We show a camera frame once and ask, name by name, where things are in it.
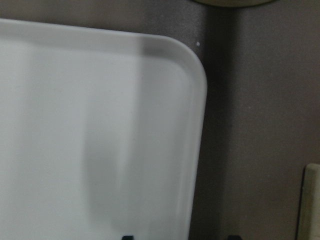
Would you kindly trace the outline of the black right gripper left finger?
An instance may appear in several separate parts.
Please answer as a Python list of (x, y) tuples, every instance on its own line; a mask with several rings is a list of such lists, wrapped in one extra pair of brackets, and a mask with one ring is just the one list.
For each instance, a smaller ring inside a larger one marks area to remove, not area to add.
[(124, 235), (121, 240), (134, 240), (134, 236), (133, 235)]

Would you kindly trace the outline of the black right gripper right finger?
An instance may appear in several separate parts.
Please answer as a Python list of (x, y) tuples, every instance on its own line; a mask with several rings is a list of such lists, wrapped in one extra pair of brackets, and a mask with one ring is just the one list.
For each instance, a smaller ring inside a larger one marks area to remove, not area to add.
[(228, 235), (227, 240), (240, 240), (239, 235)]

